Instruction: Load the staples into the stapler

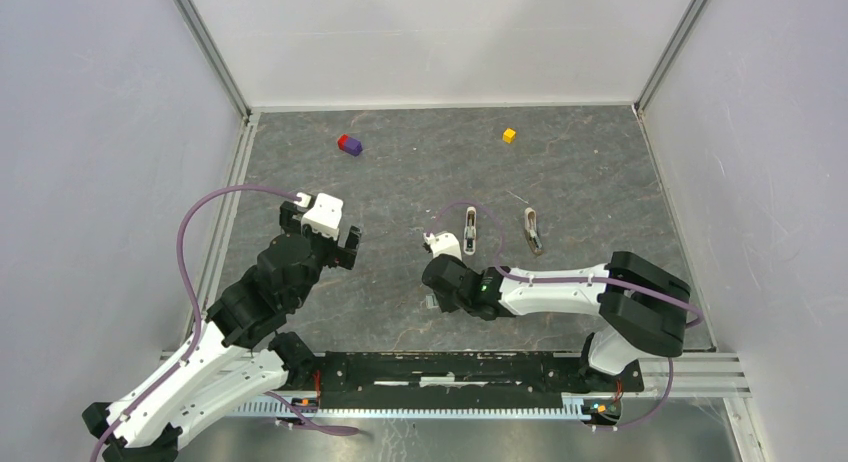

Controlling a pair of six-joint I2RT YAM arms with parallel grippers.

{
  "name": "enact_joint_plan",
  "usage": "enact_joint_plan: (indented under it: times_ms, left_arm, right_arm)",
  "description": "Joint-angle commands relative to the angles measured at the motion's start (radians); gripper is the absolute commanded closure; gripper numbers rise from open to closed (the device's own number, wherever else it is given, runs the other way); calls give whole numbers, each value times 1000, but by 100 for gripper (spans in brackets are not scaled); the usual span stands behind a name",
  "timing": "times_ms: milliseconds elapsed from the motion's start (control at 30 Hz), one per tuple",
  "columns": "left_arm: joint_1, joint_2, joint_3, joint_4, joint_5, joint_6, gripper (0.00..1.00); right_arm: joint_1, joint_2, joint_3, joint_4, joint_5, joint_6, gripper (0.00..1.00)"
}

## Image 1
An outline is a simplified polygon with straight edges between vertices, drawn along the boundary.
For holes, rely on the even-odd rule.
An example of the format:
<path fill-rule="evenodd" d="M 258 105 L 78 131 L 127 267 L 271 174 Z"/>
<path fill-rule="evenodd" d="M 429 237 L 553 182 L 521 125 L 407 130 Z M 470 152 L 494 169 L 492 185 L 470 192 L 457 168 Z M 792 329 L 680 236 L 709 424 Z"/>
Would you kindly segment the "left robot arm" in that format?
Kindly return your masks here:
<path fill-rule="evenodd" d="M 98 442 L 94 460 L 173 461 L 180 450 L 250 399 L 312 383 L 317 361 L 281 327 L 300 308 L 323 268 L 353 268 L 361 231 L 344 245 L 317 234 L 274 238 L 241 279 L 209 308 L 200 333 L 122 399 L 87 407 Z"/>

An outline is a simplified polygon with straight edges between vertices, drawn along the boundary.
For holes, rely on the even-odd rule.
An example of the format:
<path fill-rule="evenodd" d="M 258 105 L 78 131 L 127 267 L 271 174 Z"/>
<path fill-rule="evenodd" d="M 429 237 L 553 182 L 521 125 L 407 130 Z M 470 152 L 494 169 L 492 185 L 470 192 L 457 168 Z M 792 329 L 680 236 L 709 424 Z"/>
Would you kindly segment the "staple tray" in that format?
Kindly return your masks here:
<path fill-rule="evenodd" d="M 430 294 L 425 297 L 425 305 L 428 309 L 438 309 L 439 304 L 434 295 Z"/>

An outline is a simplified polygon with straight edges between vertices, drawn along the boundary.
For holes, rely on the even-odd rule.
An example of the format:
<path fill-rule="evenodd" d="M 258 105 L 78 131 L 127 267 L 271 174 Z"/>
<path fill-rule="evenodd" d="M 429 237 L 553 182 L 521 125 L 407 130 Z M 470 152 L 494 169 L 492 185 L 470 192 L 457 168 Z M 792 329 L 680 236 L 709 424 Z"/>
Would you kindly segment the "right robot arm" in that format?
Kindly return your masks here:
<path fill-rule="evenodd" d="M 597 316 L 605 327 L 588 337 L 577 364 L 580 382 L 602 390 L 645 356 L 683 352 L 691 288 L 682 279 L 626 251 L 588 268 L 532 272 L 489 267 L 476 272 L 449 254 L 422 274 L 444 312 L 462 310 L 491 321 L 535 313 Z"/>

